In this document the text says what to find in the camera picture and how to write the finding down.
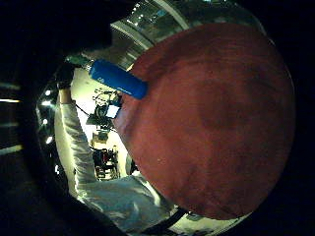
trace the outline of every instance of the ceiling light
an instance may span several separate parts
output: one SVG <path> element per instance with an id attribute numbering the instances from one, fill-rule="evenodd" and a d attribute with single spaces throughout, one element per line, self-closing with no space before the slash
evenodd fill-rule
<path id="1" fill-rule="evenodd" d="M 49 145 L 52 142 L 53 138 L 52 136 L 49 136 L 46 140 L 46 144 Z"/>

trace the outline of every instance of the dark background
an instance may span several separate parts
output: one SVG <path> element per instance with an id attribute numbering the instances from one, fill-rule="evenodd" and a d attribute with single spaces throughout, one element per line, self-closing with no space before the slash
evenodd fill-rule
<path id="1" fill-rule="evenodd" d="M 129 14 L 136 1 L 1 1 L 0 148 L 22 143 L 23 152 L 0 156 L 0 235 L 119 235 L 53 184 L 35 135 L 36 99 L 63 55 L 110 44 L 108 24 Z M 291 72 L 296 94 L 292 151 L 275 190 L 255 213 L 225 235 L 315 235 L 314 11 L 312 1 L 238 1 L 267 29 Z"/>

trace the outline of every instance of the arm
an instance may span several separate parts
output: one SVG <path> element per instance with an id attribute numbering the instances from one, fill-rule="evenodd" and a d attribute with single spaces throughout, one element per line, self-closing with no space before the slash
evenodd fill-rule
<path id="1" fill-rule="evenodd" d="M 70 89 L 59 90 L 59 95 L 62 123 L 70 142 L 70 149 L 75 162 L 76 187 L 81 184 L 96 182 L 93 152 L 82 130 L 76 103 L 71 98 Z"/>

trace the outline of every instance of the hand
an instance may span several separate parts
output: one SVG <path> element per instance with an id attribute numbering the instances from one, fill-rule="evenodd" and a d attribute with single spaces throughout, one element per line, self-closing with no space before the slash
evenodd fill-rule
<path id="1" fill-rule="evenodd" d="M 55 73 L 55 81 L 58 89 L 68 89 L 74 76 L 76 66 L 70 63 L 63 63 Z"/>

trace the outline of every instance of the person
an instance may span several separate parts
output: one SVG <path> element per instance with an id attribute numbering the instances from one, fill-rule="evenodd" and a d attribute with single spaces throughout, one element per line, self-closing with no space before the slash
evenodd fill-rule
<path id="1" fill-rule="evenodd" d="M 69 68 L 61 71 L 65 76 Z M 63 128 L 74 158 L 78 200 L 104 213 L 118 228 L 132 235 L 139 235 L 170 217 L 174 205 L 158 193 L 140 172 L 104 182 L 96 179 L 93 151 L 81 127 L 69 83 L 61 81 L 57 85 Z"/>

